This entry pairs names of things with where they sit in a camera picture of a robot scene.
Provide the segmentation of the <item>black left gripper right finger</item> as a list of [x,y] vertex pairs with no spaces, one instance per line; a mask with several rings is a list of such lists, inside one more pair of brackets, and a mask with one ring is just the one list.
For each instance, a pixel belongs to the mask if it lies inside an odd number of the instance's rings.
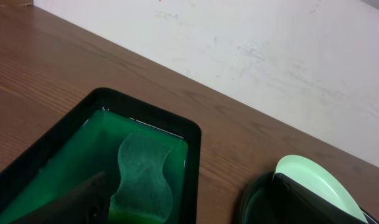
[[357,218],[333,205],[284,174],[273,177],[274,212],[280,223],[372,224],[378,221],[366,211]]

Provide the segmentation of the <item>green wavy sponge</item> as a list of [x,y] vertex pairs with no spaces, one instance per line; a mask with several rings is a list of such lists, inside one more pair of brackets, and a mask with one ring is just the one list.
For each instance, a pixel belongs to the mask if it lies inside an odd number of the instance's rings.
[[111,196],[110,218],[123,223],[164,223],[173,197],[163,174],[171,147],[147,135],[130,134],[120,145],[118,167],[121,176]]

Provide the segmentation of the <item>mint green plate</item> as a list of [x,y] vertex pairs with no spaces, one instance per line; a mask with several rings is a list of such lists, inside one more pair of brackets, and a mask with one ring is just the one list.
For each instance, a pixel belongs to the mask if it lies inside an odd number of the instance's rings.
[[288,155],[279,160],[275,175],[284,174],[345,213],[367,222],[347,189],[327,170],[302,156]]

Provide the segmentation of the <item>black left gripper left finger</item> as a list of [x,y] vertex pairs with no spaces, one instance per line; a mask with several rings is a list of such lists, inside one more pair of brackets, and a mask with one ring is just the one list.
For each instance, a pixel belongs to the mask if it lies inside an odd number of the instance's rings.
[[104,224],[108,222],[110,201],[109,178],[99,172],[13,224]]

